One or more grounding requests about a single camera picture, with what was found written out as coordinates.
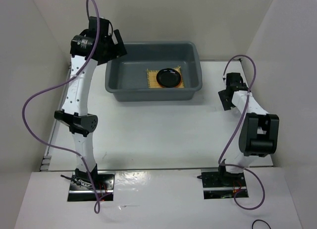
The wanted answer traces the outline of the woven bamboo placemat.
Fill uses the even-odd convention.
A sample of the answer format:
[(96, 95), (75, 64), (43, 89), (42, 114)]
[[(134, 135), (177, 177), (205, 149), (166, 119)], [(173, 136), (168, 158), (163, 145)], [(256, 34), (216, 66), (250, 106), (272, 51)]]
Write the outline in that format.
[[(181, 74), (181, 67), (175, 67), (173, 68), (177, 70)], [(163, 88), (160, 86), (156, 81), (156, 75), (159, 72), (159, 70), (149, 70), (147, 69), (147, 80), (148, 80), (148, 87), (149, 88)], [(181, 80), (181, 83), (176, 88), (184, 88), (183, 78)]]

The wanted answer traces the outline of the black round plate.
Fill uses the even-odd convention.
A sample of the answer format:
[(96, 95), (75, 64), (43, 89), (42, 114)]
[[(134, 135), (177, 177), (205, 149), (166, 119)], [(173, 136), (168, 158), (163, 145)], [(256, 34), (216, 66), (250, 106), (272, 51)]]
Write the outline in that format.
[(164, 88), (175, 88), (181, 80), (181, 74), (172, 68), (161, 69), (156, 75), (157, 83)]

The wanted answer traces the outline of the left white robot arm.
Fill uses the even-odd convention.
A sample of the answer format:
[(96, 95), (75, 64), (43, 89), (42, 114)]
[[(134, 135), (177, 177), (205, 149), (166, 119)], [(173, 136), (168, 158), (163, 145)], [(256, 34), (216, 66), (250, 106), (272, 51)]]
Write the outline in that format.
[(72, 134), (77, 166), (75, 179), (87, 189), (99, 183), (98, 167), (93, 153), (93, 132), (98, 117), (88, 112), (88, 95), (97, 66), (127, 54), (119, 30), (109, 20), (89, 17), (88, 29), (73, 37), (70, 43), (71, 74), (66, 99), (54, 118), (66, 125)]

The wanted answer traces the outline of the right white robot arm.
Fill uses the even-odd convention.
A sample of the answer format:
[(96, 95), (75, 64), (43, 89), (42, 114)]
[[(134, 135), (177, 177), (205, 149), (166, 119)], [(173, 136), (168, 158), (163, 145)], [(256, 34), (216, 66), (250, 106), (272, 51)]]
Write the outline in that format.
[(239, 150), (225, 166), (218, 167), (217, 180), (228, 186), (242, 176), (243, 169), (249, 167), (257, 158), (264, 158), (275, 153), (277, 148), (279, 117), (269, 114), (248, 93), (240, 73), (228, 73), (224, 78), (226, 88), (218, 93), (225, 111), (236, 108), (243, 121), (238, 140)]

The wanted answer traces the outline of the grey plastic bin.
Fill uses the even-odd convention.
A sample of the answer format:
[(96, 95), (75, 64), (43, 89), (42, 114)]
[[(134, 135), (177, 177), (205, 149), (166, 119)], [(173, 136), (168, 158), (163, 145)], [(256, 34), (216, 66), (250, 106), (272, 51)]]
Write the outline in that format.
[[(125, 43), (127, 54), (106, 65), (105, 89), (119, 102), (190, 100), (202, 88), (198, 51), (189, 41)], [(148, 74), (179, 68), (183, 87), (151, 88)]]

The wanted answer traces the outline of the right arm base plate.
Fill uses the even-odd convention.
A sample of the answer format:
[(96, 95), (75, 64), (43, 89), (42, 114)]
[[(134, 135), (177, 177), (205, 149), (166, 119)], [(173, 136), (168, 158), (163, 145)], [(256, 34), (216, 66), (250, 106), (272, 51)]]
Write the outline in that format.
[(243, 173), (227, 173), (218, 169), (201, 170), (197, 179), (202, 181), (204, 199), (248, 198)]

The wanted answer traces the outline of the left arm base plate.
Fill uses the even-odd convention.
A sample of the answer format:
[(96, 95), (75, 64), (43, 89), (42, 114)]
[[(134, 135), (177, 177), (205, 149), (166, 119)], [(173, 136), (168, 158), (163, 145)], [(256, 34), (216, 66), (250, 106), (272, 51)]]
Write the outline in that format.
[[(90, 182), (77, 178), (75, 172), (71, 176), (61, 176), (70, 182), (67, 197), (68, 202), (96, 202), (96, 196)], [(97, 196), (101, 198), (101, 201), (113, 201), (114, 180), (114, 172), (98, 171), (97, 178), (95, 179), (95, 188)]]

